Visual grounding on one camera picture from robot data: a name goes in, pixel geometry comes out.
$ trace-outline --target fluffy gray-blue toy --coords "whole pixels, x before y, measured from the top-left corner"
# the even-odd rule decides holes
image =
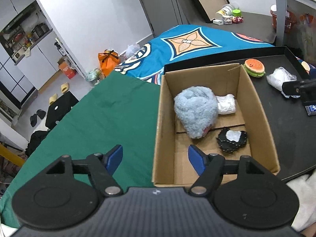
[[[174,97],[174,111],[189,137],[198,139],[218,117],[217,98],[207,87],[190,87]]]

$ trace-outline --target green cloth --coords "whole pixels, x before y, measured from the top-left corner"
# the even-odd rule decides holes
[[[19,227],[12,211],[14,193],[63,154],[72,159],[123,146],[113,177],[128,186],[152,187],[151,173],[160,87],[112,72],[95,86],[42,141],[0,199],[2,223]],[[88,183],[85,175],[75,178]]]

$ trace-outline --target gray door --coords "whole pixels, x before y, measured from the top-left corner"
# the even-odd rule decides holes
[[[140,0],[140,2],[155,37],[182,24],[176,0]]]

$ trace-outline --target orange bag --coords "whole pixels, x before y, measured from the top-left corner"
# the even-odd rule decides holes
[[[99,53],[98,59],[100,68],[106,77],[120,63],[119,55],[114,50],[105,50],[103,53]]]

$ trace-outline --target black tray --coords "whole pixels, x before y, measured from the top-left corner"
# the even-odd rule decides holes
[[[266,47],[230,51],[192,58],[165,65],[165,72],[209,65],[222,65],[255,58],[264,66],[266,75],[284,67],[298,80],[308,73],[287,47]],[[308,116],[300,99],[285,98],[270,86],[266,77],[251,77],[267,115],[277,148],[281,171],[278,177],[289,181],[316,168],[316,116]]]

